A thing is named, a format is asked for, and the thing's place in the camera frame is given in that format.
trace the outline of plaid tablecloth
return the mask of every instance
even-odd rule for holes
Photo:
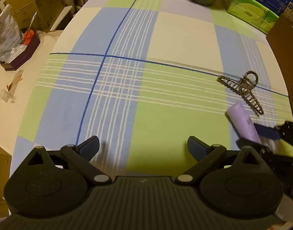
[[[26,108],[11,173],[37,145],[58,150],[92,135],[92,163],[111,176],[176,176],[195,160],[186,141],[238,149],[225,111],[241,97],[220,74],[259,75],[253,90],[274,126],[292,120],[286,86],[265,35],[188,0],[89,0],[58,39]]]

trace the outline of blue stripe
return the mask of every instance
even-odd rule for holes
[[[220,76],[220,75],[217,75],[217,74],[214,74],[214,73],[208,73],[208,72],[195,70],[195,69],[191,69],[191,68],[187,68],[187,67],[179,67],[179,66],[174,66],[174,65],[170,65],[170,64],[161,63],[161,62],[155,62],[155,61],[149,61],[149,60],[141,60],[141,59],[128,58],[128,57],[115,56],[115,55],[103,55],[103,54],[93,54],[93,53],[51,53],[51,54],[94,55],[94,56],[103,56],[103,57],[113,57],[113,58],[119,58],[119,59],[125,59],[125,60],[135,60],[135,61],[141,61],[141,62],[146,62],[146,63],[158,64],[158,65],[167,66],[167,67],[175,67],[175,68],[189,70],[189,71],[193,71],[193,72],[208,74],[208,75],[215,76],[215,77]],[[260,87],[260,86],[256,86],[256,87],[259,88],[259,89],[268,91],[268,92],[272,92],[272,93],[275,93],[275,94],[278,94],[278,95],[282,95],[282,96],[287,97],[287,98],[289,97],[288,95],[281,94],[281,93],[278,93],[276,91],[272,91],[272,90],[267,89],[267,88],[263,88],[263,87]]]
[[[89,102],[90,102],[90,98],[91,98],[91,95],[92,95],[93,90],[94,90],[94,87],[95,87],[95,83],[96,83],[96,81],[98,80],[99,74],[100,74],[100,72],[101,72],[101,69],[102,69],[103,64],[104,64],[104,62],[105,62],[105,59],[106,59],[106,57],[107,57],[108,50],[109,50],[109,48],[110,48],[110,46],[111,46],[111,44],[112,44],[113,39],[115,38],[115,36],[116,36],[116,34],[117,34],[119,28],[121,27],[123,21],[125,20],[126,16],[128,15],[129,11],[132,9],[132,7],[133,7],[133,5],[135,4],[136,1],[137,1],[137,0],[134,0],[133,4],[132,4],[131,7],[128,9],[127,13],[124,15],[122,21],[120,22],[119,26],[117,27],[117,30],[115,31],[114,35],[112,36],[112,39],[110,40],[109,45],[108,45],[108,47],[107,47],[107,49],[106,49],[106,52],[105,52],[104,58],[103,58],[103,60],[102,60],[101,66],[100,66],[99,69],[98,69],[98,73],[97,73],[96,78],[95,78],[95,80],[94,80],[94,83],[93,83],[93,86],[92,86],[92,88],[91,88],[91,91],[90,91],[90,94],[89,94],[89,97],[88,97],[88,100],[87,100],[87,103],[86,103],[85,109],[84,109],[84,111],[83,111],[83,115],[82,115],[82,117],[81,117],[81,121],[80,121],[80,125],[79,125],[79,130],[78,130],[78,134],[77,134],[77,139],[76,139],[76,145],[78,144],[78,140],[79,140],[79,136],[80,136],[80,132],[81,132],[81,127],[82,127],[82,125],[83,125],[83,120],[84,120],[84,117],[85,117],[85,115],[86,115],[86,111],[87,111],[87,108],[88,108],[88,105],[89,105]]]

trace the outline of purple cylinder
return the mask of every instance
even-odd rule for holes
[[[241,137],[261,144],[261,140],[249,114],[240,103],[235,103],[226,112]]]

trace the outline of plastic bag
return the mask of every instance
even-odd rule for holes
[[[6,63],[11,63],[17,56],[19,56],[26,49],[25,44],[20,44],[17,47],[12,48],[11,54],[8,59],[6,59]]]
[[[0,14],[0,61],[5,62],[11,55],[12,48],[22,42],[22,32],[10,14],[12,6],[7,4]]]

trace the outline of green tissue box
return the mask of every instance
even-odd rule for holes
[[[270,29],[274,26],[277,19],[279,19],[279,17],[270,10],[266,18],[264,19],[263,23],[259,27],[259,30],[265,34],[268,34]]]
[[[224,0],[227,12],[267,34],[278,16],[255,0]]]

